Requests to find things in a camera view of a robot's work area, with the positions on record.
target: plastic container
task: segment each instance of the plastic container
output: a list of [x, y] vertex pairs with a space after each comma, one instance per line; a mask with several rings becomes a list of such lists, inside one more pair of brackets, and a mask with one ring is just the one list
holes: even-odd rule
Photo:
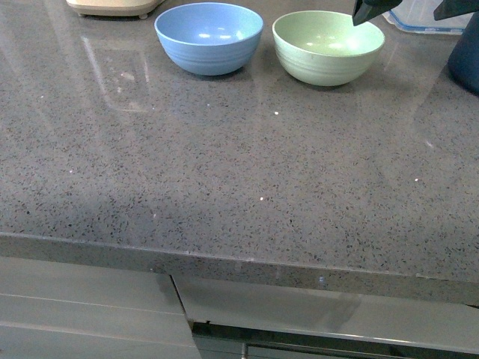
[[402, 31], [420, 34], [457, 34], [461, 35], [472, 14], [436, 21], [434, 10], [442, 0], [403, 0], [394, 9], [383, 16]]

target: cabinet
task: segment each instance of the cabinet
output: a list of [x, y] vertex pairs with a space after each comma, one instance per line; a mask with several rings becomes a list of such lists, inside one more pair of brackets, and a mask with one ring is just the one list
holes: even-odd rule
[[465, 305], [199, 277], [174, 282], [193, 334], [247, 343], [249, 359], [294, 358], [260, 347], [324, 355], [314, 359], [479, 358], [479, 310]]
[[0, 257], [2, 359], [200, 359], [168, 275]]

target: countertop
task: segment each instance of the countertop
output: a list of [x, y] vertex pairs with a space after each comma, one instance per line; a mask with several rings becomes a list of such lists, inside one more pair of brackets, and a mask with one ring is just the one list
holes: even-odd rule
[[251, 63], [194, 76], [153, 22], [0, 4], [0, 255], [479, 304], [479, 101], [458, 37], [386, 35], [361, 78], [285, 73], [271, 26], [352, 1], [237, 0]]

